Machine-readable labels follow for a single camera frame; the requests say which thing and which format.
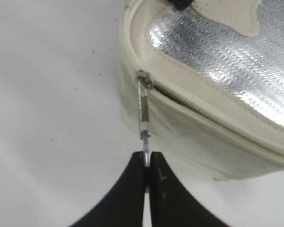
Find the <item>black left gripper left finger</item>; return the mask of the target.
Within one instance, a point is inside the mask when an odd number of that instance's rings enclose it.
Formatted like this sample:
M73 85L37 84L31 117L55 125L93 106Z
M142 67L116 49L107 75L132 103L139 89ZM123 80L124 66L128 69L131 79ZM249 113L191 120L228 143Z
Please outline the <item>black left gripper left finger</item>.
M142 151L133 152L109 192L73 227L142 227L146 167Z

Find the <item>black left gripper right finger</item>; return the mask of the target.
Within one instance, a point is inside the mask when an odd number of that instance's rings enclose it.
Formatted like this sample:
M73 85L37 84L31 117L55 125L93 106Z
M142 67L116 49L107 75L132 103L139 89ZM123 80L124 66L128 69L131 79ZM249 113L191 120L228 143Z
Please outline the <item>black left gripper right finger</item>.
M227 226L190 194L161 152L151 154L149 194L153 227Z

